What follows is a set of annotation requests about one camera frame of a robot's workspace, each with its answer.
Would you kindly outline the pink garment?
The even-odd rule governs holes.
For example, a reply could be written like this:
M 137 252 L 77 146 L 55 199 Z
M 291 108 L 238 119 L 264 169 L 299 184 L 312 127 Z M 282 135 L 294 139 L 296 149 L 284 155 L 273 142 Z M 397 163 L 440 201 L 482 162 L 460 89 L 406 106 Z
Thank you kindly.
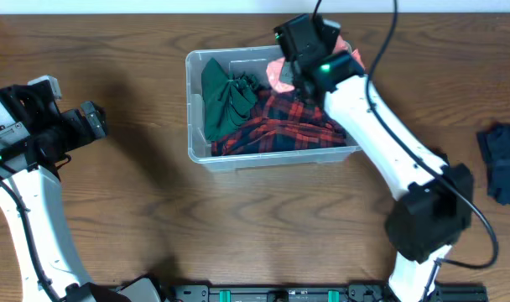
M 336 46 L 333 54 L 340 52 L 347 52 L 354 61 L 356 61 L 363 70 L 365 65 L 362 62 L 361 54 L 357 48 L 354 48 L 351 43 L 345 41 L 341 36 L 337 38 Z M 268 63 L 266 73 L 268 81 L 273 90 L 278 93 L 290 92 L 294 90 L 293 74 L 289 67 L 285 67 L 286 60 L 284 57 L 273 60 Z

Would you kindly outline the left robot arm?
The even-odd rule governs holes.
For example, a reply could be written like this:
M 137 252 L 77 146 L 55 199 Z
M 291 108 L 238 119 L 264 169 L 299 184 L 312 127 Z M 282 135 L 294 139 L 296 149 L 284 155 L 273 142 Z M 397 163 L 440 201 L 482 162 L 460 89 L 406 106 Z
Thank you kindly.
M 61 112 L 61 97 L 49 75 L 0 89 L 0 208 L 17 254 L 23 300 L 159 302 L 159 285 L 150 277 L 98 285 L 79 257 L 59 170 L 70 162 L 70 151 L 106 137 L 107 126 L 94 102 Z

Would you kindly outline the dark green garment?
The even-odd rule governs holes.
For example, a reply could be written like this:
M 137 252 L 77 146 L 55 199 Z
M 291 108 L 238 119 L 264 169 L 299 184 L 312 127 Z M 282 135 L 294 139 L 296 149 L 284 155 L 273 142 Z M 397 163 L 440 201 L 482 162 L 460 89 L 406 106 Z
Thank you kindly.
M 255 75 L 227 73 L 214 58 L 210 59 L 201 73 L 206 140 L 218 141 L 248 121 L 260 87 Z

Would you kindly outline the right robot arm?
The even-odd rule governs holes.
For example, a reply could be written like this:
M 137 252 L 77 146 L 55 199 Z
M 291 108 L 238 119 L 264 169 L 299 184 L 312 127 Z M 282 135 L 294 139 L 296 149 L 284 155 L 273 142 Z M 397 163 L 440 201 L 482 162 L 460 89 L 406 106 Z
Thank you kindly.
M 469 169 L 449 166 L 400 122 L 360 60 L 336 48 L 338 23 L 302 14 L 273 31 L 294 87 L 353 137 L 396 202 L 385 222 L 397 251 L 388 287 L 399 301 L 428 298 L 438 265 L 471 224 Z

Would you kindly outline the red plaid flannel shirt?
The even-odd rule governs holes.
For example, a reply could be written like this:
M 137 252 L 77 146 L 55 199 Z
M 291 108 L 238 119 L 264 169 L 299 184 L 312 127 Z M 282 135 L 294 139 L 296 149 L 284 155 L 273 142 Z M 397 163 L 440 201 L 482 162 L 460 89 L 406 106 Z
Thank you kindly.
M 250 118 L 211 144 L 213 156 L 346 146 L 346 131 L 315 104 L 292 92 L 261 90 Z

